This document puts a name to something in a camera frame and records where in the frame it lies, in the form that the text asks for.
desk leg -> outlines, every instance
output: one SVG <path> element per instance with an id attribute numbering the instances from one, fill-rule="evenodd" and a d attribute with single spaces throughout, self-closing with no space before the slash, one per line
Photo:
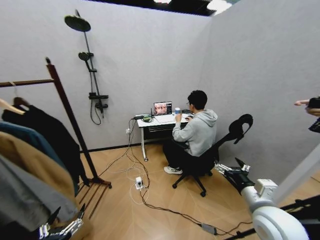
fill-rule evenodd
<path id="1" fill-rule="evenodd" d="M 146 157 L 146 151 L 145 151 L 145 133 L 144 133 L 144 128 L 141 128 L 141 148 L 142 148 L 142 154 L 144 161 L 147 162 L 148 158 Z"/>

wooden floor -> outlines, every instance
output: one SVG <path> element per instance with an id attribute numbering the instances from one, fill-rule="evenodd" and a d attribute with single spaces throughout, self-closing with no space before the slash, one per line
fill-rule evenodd
<path id="1" fill-rule="evenodd" d="M 118 148 L 90 153 L 95 168 L 100 174 L 107 165 L 123 155 L 126 148 Z M 143 161 L 140 146 L 133 147 L 134 155 Z M 222 230 L 229 231 L 239 222 L 251 222 L 247 206 L 239 193 L 218 172 L 212 171 L 213 176 L 201 178 L 207 189 L 206 197 L 201 197 L 201 189 L 193 179 L 187 178 L 179 183 L 176 189 L 172 184 L 179 178 L 178 175 L 169 175 L 163 167 L 167 165 L 166 158 L 159 144 L 147 145 L 146 154 L 148 162 L 144 162 L 151 180 L 147 203 L 154 206 L 169 208 L 184 214 L 188 214 L 200 222 L 213 225 Z M 90 169 L 84 156 L 81 156 L 88 177 Z M 101 178 L 112 182 L 112 189 L 107 189 L 98 204 L 91 222 L 94 225 L 92 234 L 86 240 L 214 240 L 230 237 L 213 236 L 203 231 L 199 226 L 183 217 L 161 210 L 155 210 L 142 204 L 140 192 L 133 186 L 135 177 L 143 176 L 143 170 L 133 168 L 121 172 L 133 165 L 128 157 L 123 157 L 114 163 L 109 171 Z M 289 196 L 282 205 L 292 203 L 294 199 L 305 199 L 320 193 L 320 174 L 315 179 L 310 178 L 307 183 L 299 187 Z M 97 186 L 90 189 L 82 200 L 88 203 L 88 198 L 94 194 Z M 85 186 L 77 196 L 83 198 L 87 191 Z M 86 210 L 87 216 L 97 202 L 103 187 L 97 189 L 92 202 Z M 242 224 L 238 230 L 244 231 L 252 225 Z M 259 237 L 254 234 L 245 239 L 254 240 Z"/>

laptop screen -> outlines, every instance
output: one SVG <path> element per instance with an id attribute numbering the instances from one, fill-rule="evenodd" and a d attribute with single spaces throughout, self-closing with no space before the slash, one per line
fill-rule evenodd
<path id="1" fill-rule="evenodd" d="M 172 102 L 155 102 L 153 104 L 153 110 L 155 116 L 172 114 Z"/>

cup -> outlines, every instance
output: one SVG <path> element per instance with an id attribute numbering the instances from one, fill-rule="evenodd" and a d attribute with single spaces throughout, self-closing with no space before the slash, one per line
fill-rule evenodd
<path id="1" fill-rule="evenodd" d="M 181 109 L 179 107 L 176 107 L 174 109 L 175 114 L 180 114 L 181 113 Z"/>

black office chair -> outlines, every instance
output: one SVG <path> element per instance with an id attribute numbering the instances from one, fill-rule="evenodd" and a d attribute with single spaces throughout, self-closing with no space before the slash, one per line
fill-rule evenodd
<path id="1" fill-rule="evenodd" d="M 247 131 L 251 128 L 254 120 L 250 114 L 244 114 L 239 119 L 235 120 L 229 126 L 229 133 L 225 135 L 222 139 L 217 141 L 211 148 L 209 148 L 205 153 L 201 156 L 191 156 L 189 155 L 188 159 L 183 161 L 183 165 L 181 166 L 183 173 L 182 176 L 172 185 L 175 189 L 177 188 L 177 184 L 187 176 L 192 176 L 194 180 L 199 184 L 202 189 L 200 195 L 202 197 L 206 196 L 207 190 L 204 185 L 201 183 L 199 177 L 208 174 L 212 176 L 211 169 L 215 167 L 216 162 L 220 161 L 219 158 L 219 148 L 220 146 L 228 141 L 235 140 L 233 144 L 237 144 L 247 133 Z M 243 124 L 248 124 L 249 128 L 244 132 Z M 181 148 L 187 149 L 188 145 L 181 142 L 176 142 L 172 140 L 175 144 L 180 146 Z"/>

